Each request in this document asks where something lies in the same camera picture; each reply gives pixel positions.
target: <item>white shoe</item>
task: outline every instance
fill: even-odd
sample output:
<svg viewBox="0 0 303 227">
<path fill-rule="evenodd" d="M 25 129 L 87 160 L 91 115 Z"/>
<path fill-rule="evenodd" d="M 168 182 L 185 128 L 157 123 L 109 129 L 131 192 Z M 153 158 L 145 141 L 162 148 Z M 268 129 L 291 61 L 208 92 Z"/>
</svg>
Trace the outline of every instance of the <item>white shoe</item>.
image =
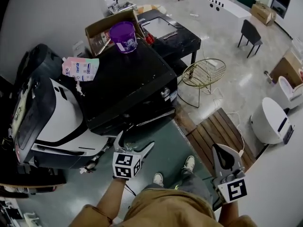
<svg viewBox="0 0 303 227">
<path fill-rule="evenodd" d="M 195 167 L 195 158 L 193 156 L 189 156 L 185 161 L 184 169 L 193 172 L 194 167 Z"/>
<path fill-rule="evenodd" d="M 153 177 L 153 183 L 156 183 L 163 187 L 163 176 L 160 172 L 156 173 Z"/>
</svg>

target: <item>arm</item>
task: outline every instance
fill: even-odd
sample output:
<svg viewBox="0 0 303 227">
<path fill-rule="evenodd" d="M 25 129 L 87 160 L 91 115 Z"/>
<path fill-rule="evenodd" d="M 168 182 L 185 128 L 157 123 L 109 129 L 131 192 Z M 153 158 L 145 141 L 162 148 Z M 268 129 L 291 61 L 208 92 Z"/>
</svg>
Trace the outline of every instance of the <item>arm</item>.
<svg viewBox="0 0 303 227">
<path fill-rule="evenodd" d="M 118 215 L 125 183 L 125 179 L 114 179 L 97 205 L 97 209 L 111 220 Z"/>
<path fill-rule="evenodd" d="M 222 206 L 219 223 L 228 226 L 231 222 L 239 217 L 238 202 L 228 203 Z"/>
</svg>

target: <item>purple container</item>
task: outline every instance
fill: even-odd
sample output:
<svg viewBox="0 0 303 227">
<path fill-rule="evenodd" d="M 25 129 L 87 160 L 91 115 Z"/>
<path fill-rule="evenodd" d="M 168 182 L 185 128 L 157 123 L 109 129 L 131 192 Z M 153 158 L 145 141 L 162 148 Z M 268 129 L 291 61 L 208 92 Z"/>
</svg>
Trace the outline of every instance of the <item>purple container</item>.
<svg viewBox="0 0 303 227">
<path fill-rule="evenodd" d="M 131 22 L 120 22 L 112 26 L 109 37 L 121 53 L 130 53 L 137 48 L 135 29 Z"/>
</svg>

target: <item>cardboard box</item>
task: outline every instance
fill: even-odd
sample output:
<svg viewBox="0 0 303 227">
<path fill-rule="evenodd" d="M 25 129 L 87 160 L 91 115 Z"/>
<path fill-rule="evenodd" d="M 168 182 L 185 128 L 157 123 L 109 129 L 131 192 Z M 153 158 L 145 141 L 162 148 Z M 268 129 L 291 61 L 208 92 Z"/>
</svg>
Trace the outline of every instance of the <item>cardboard box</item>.
<svg viewBox="0 0 303 227">
<path fill-rule="evenodd" d="M 259 1 L 252 5 L 250 13 L 266 26 L 272 25 L 276 19 L 276 12 Z"/>
<path fill-rule="evenodd" d="M 122 21 L 132 22 L 136 30 L 136 34 L 141 38 L 144 38 L 143 32 L 141 31 L 138 24 L 137 16 L 133 10 L 116 13 L 102 20 L 99 20 L 98 22 L 93 23 L 85 28 L 85 34 L 87 39 L 89 40 L 89 46 L 93 57 L 95 57 L 100 51 L 100 49 L 103 47 L 104 38 L 108 37 L 109 29 L 113 25 Z"/>
<path fill-rule="evenodd" d="M 300 70 L 302 70 L 302 64 L 292 53 L 292 51 L 289 50 L 276 65 L 276 67 L 271 71 L 270 76 L 274 83 L 277 83 L 279 77 L 283 76 L 287 79 L 289 84 L 295 88 L 303 83 Z"/>
</svg>

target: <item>white wall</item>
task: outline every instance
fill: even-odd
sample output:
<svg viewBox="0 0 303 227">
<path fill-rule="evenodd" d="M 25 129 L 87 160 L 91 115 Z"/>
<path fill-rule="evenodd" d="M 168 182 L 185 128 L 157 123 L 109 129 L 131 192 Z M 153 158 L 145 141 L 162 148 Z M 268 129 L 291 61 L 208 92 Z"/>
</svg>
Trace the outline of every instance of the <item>white wall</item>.
<svg viewBox="0 0 303 227">
<path fill-rule="evenodd" d="M 74 43 L 87 43 L 85 27 L 106 9 L 104 0 L 10 0 L 0 32 L 0 74 L 14 83 L 24 53 L 39 43 L 71 56 Z"/>
<path fill-rule="evenodd" d="M 303 39 L 303 0 L 290 0 L 284 19 L 277 15 L 276 22 L 292 37 Z"/>
<path fill-rule="evenodd" d="M 294 133 L 287 145 L 267 150 L 246 173 L 248 196 L 239 214 L 260 227 L 295 227 L 303 219 L 303 106 L 290 116 Z"/>
</svg>

